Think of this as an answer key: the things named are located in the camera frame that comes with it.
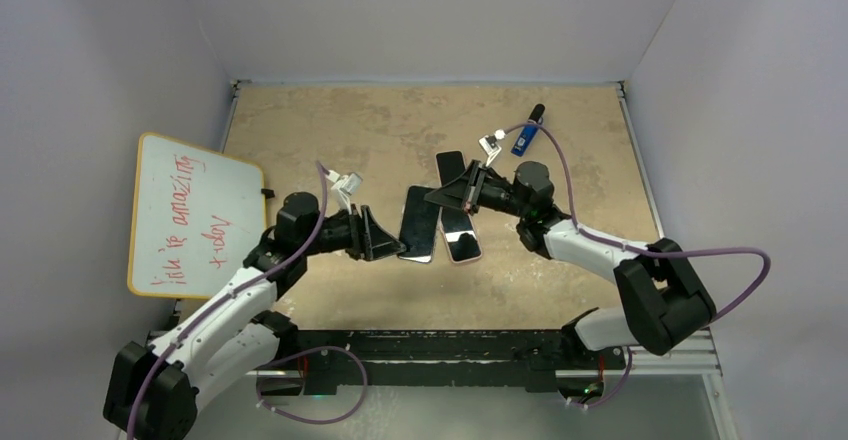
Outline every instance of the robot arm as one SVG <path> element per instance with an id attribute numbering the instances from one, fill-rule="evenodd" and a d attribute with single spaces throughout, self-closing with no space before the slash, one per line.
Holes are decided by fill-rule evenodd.
<path id="1" fill-rule="evenodd" d="M 204 307 L 149 346 L 130 342 L 121 349 L 106 395 L 106 419 L 127 429 L 142 381 L 160 361 L 142 399 L 134 435 L 140 440 L 183 438 L 198 413 L 232 382 L 257 366 L 300 350 L 297 326 L 270 310 L 306 273 L 308 256 L 344 250 L 355 260 L 374 261 L 406 249 L 377 224 L 368 206 L 360 213 L 347 203 L 324 219 L 303 255 L 265 281 L 251 284 L 290 259 L 309 237 L 319 213 L 318 199 L 309 193 L 286 197 L 276 225 L 262 235 L 243 268 Z M 217 303 L 223 304 L 214 308 Z M 182 328 L 192 322 L 199 323 L 188 336 L 180 337 Z M 172 346 L 172 353 L 162 361 L 160 357 Z"/>
<path id="2" fill-rule="evenodd" d="M 516 230 L 528 250 L 575 264 L 616 285 L 621 307 L 591 310 L 563 327 L 575 352 L 641 345 L 663 355 L 715 317 L 715 305 L 688 260 L 632 251 L 679 252 L 677 243 L 666 238 L 653 244 L 631 242 L 575 224 L 554 205 L 545 165 L 524 162 L 510 182 L 488 166 L 491 161 L 491 155 L 487 165 L 473 161 L 460 177 L 425 199 L 469 214 L 484 207 L 517 216 Z M 657 289 L 655 282 L 666 286 Z"/>

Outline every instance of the blue marker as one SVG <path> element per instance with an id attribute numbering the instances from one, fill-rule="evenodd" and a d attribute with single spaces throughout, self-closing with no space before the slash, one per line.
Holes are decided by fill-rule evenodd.
<path id="1" fill-rule="evenodd" d="M 533 112 L 530 113 L 530 118 L 528 118 L 527 121 L 536 122 L 541 125 L 544 121 L 542 118 L 543 113 L 545 113 L 545 106 L 539 103 L 533 107 Z M 527 151 L 527 147 L 530 146 L 530 142 L 533 141 L 533 137 L 536 136 L 537 130 L 539 129 L 536 127 L 524 127 L 521 130 L 521 135 L 519 135 L 518 139 L 515 140 L 515 145 L 512 146 L 512 154 L 518 157 L 524 156 L 524 152 Z"/>

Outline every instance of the phone screen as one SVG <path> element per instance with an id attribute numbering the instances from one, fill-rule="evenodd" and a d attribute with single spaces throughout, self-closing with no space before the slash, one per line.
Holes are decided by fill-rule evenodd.
<path id="1" fill-rule="evenodd" d="M 442 185 L 445 185 L 465 172 L 465 158 L 460 151 L 437 153 L 436 167 L 439 170 L 439 180 Z M 465 262 L 479 258 L 483 254 L 468 214 L 459 210 L 442 208 L 441 222 L 451 261 Z"/>
<path id="2" fill-rule="evenodd" d="M 399 254 L 399 258 L 419 263 L 429 263 L 433 259 L 439 206 L 424 200 L 424 195 L 432 191 L 432 188 L 418 185 L 407 190 L 398 236 L 406 245 L 406 252 Z"/>

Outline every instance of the floor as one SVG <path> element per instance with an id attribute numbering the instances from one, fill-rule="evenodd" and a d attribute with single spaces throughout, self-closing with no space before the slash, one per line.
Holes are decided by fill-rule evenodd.
<path id="1" fill-rule="evenodd" d="M 536 103 L 546 105 L 546 125 L 570 162 L 581 222 L 625 238 L 656 239 L 613 86 L 247 86 L 225 153 L 264 170 L 278 195 L 268 202 L 269 224 L 288 193 L 320 195 L 313 166 L 319 159 L 362 175 L 355 203 L 369 205 L 397 234 L 407 187 L 438 185 L 436 153 L 461 150 L 466 161 L 483 159 L 477 140 L 523 121 Z M 543 136 L 528 159 L 548 165 L 557 204 L 567 210 L 562 168 Z M 504 152 L 495 167 L 511 178 L 519 163 Z M 613 285 L 599 277 L 527 252 L 514 218 L 481 211 L 474 223 L 484 252 L 474 263 L 451 264 L 441 236 L 426 265 L 315 256 L 276 308 L 301 328 L 499 329 L 558 328 L 589 308 L 618 303 Z"/>

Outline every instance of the pink smartphone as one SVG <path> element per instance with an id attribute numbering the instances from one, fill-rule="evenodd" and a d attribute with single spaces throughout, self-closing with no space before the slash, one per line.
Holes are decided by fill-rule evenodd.
<path id="1" fill-rule="evenodd" d="M 458 150 L 437 153 L 436 168 L 439 170 L 439 180 L 445 185 L 465 171 L 465 158 Z M 448 255 L 453 263 L 471 262 L 483 256 L 470 215 L 459 210 L 442 208 L 439 224 L 442 226 Z"/>

